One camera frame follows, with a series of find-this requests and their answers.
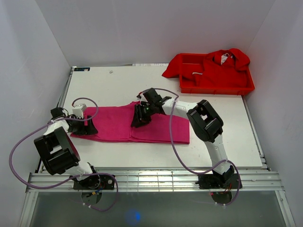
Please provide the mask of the pink trousers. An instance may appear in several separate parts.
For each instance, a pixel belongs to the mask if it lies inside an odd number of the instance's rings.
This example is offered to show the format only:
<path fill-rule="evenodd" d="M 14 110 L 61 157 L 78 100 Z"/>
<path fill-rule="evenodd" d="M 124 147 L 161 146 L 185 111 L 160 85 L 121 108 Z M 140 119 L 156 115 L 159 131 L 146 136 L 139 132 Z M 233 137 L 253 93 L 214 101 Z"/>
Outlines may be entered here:
<path fill-rule="evenodd" d="M 149 124 L 139 128 L 131 127 L 135 104 L 137 102 L 99 107 L 97 116 L 92 119 L 98 133 L 81 136 L 72 133 L 71 136 L 98 142 L 170 143 L 168 115 L 155 114 Z"/>

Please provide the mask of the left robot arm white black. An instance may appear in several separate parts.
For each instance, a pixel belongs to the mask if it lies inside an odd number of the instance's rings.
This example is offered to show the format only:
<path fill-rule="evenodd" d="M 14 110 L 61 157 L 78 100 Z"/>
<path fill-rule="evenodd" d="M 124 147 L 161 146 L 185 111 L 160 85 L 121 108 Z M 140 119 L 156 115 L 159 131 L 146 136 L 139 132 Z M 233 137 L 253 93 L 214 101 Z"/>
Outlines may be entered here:
<path fill-rule="evenodd" d="M 98 133 L 90 115 L 87 116 L 87 122 L 83 121 L 86 109 L 85 104 L 76 105 L 71 115 L 66 115 L 62 107 L 52 109 L 52 124 L 42 136 L 34 140 L 34 145 L 49 174 L 79 175 L 73 181 L 85 189 L 96 189 L 101 185 L 100 176 L 95 174 L 93 165 L 80 160 L 80 155 L 68 136 L 69 133 L 76 136 Z"/>

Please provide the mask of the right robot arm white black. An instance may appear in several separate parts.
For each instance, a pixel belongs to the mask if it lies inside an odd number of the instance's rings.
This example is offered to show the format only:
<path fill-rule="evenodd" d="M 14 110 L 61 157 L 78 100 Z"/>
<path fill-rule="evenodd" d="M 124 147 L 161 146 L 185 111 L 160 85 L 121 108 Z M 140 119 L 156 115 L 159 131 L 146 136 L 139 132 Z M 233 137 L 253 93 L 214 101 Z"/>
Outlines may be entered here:
<path fill-rule="evenodd" d="M 149 124 L 155 114 L 174 116 L 189 120 L 195 135 L 204 142 L 212 167 L 204 172 L 189 172 L 198 176 L 200 189 L 241 188 L 241 178 L 235 164 L 227 158 L 223 144 L 223 120 L 207 100 L 198 103 L 179 101 L 179 96 L 162 97 L 157 89 L 149 88 L 137 95 L 140 103 L 134 106 L 131 127 Z"/>

